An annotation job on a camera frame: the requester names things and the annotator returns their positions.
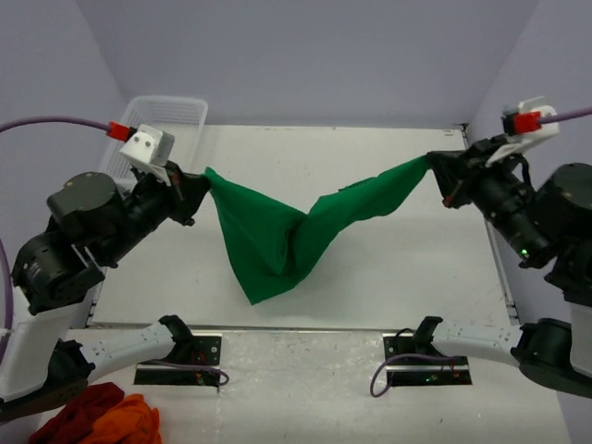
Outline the green t shirt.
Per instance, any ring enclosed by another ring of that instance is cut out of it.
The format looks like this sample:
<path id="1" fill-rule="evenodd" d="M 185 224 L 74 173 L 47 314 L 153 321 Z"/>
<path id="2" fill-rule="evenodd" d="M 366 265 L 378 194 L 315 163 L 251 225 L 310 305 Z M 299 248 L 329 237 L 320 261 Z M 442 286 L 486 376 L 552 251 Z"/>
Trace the green t shirt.
<path id="1" fill-rule="evenodd" d="M 416 157 L 319 197 L 306 213 L 224 179 L 211 167 L 204 175 L 234 275 L 249 303 L 257 304 L 305 280 L 350 225 L 394 213 L 429 168 L 425 157 Z"/>

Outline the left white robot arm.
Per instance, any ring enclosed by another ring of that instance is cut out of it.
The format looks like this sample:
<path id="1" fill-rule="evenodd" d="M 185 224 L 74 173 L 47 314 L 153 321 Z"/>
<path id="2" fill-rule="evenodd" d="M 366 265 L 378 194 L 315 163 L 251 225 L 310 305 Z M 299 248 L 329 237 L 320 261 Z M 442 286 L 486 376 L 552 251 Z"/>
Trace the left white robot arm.
<path id="1" fill-rule="evenodd" d="M 206 177 L 167 163 L 162 179 L 138 173 L 122 194 L 104 173 L 69 179 L 47 201 L 46 230 L 31 238 L 6 271 L 1 341 L 1 417 L 5 421 L 60 407 L 92 382 L 122 368 L 191 356 L 187 326 L 175 315 L 95 344 L 66 335 L 87 293 L 164 221 L 191 226 L 210 188 Z"/>

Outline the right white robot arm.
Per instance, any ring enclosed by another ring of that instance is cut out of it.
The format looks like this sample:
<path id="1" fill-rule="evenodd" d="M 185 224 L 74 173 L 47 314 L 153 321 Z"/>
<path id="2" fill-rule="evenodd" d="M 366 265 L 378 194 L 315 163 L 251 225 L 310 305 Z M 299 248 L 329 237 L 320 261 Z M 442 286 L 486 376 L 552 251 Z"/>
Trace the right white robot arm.
<path id="1" fill-rule="evenodd" d="M 413 335 L 422 363 L 455 356 L 507 364 L 547 389 L 591 396 L 591 167 L 559 166 L 534 189 L 522 154 L 487 163 L 506 141 L 475 142 L 464 151 L 426 156 L 449 209 L 474 205 L 510 248 L 522 269 L 550 268 L 545 281 L 571 309 L 564 322 L 542 318 L 508 329 L 426 317 Z"/>

